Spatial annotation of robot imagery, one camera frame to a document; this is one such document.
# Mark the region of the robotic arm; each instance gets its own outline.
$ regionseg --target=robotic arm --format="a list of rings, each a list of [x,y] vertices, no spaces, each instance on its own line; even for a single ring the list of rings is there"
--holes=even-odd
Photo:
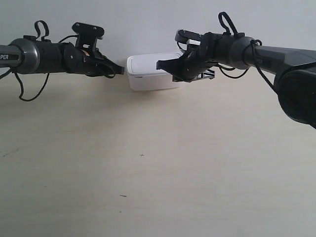
[[[40,37],[39,23],[45,29],[45,35]],[[106,56],[102,55],[96,47],[98,39],[102,39],[104,29],[84,23],[75,23],[72,27],[76,35],[68,36],[58,43],[45,39],[49,29],[44,21],[37,21],[35,29],[38,36],[24,36],[16,39],[9,45],[0,45],[0,68],[10,68],[0,79],[13,72],[21,85],[23,101],[32,101],[38,97],[47,83],[50,73],[83,74],[89,77],[105,76],[114,78],[116,74],[124,74],[121,67]],[[62,43],[68,38],[77,38],[76,45]],[[23,99],[23,84],[18,74],[46,74],[47,78],[39,94],[30,99]]]
[[[233,34],[224,24],[223,17]],[[223,34],[208,32],[200,35],[179,30],[175,39],[178,44],[186,43],[187,50],[183,50],[179,59],[158,61],[157,69],[172,74],[173,81],[192,82],[203,72],[211,71],[211,67],[219,67],[223,73],[233,69],[246,70],[246,73],[250,67],[256,67],[278,95],[283,111],[291,119],[316,128],[316,51],[262,46],[259,40],[237,32],[225,12],[219,14],[219,20],[226,29]],[[274,84],[262,70],[275,75]]]

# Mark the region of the white plastic container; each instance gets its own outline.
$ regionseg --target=white plastic container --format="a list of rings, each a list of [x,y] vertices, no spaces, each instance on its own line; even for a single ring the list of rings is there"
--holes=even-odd
[[[156,69],[158,60],[169,60],[180,56],[181,53],[156,53],[129,57],[126,69],[130,88],[135,91],[144,91],[183,86],[185,82],[173,82],[171,74]]]

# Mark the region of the container lid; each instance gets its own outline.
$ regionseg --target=container lid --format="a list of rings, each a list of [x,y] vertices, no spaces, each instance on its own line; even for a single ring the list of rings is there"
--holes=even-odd
[[[164,70],[157,70],[158,60],[179,58],[181,53],[155,53],[131,56],[127,59],[127,73],[133,77],[157,76],[169,74]]]

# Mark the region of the white box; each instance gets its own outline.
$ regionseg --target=white box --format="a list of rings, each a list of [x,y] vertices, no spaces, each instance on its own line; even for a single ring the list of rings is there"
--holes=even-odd
[[[161,90],[181,87],[185,82],[173,82],[172,75],[157,70],[158,60],[179,58],[181,53],[156,53],[131,56],[127,59],[130,88],[135,91]]]

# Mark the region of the beige tabletop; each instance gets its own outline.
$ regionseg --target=beige tabletop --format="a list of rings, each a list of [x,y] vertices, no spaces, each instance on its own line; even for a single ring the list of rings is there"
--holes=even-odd
[[[24,76],[25,97],[43,75]],[[254,71],[133,92],[0,81],[1,237],[314,237],[316,131]]]

